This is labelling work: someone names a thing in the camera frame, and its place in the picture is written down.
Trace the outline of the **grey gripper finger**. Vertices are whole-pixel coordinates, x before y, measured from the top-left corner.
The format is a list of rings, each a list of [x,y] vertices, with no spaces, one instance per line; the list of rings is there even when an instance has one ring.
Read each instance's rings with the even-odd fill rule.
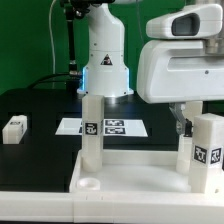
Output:
[[[186,109],[186,104],[184,102],[170,103],[169,109],[176,120],[176,132],[184,137],[191,137],[192,122],[183,114],[183,111]]]

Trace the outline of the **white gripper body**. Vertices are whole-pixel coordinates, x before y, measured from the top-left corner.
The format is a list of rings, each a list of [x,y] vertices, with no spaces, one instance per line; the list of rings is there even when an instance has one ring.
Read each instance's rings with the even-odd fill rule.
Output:
[[[224,0],[196,0],[151,19],[137,93],[148,103],[224,99]]]

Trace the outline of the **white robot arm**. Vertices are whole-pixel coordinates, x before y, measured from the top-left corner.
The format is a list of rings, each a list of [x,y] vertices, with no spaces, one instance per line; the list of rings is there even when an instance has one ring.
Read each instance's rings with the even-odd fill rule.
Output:
[[[108,5],[90,5],[89,61],[83,94],[123,97],[129,88],[124,64],[124,26]],[[151,38],[141,50],[136,92],[147,103],[168,103],[177,132],[191,130],[182,114],[190,101],[224,99],[224,0],[195,0],[180,11],[146,24]]]

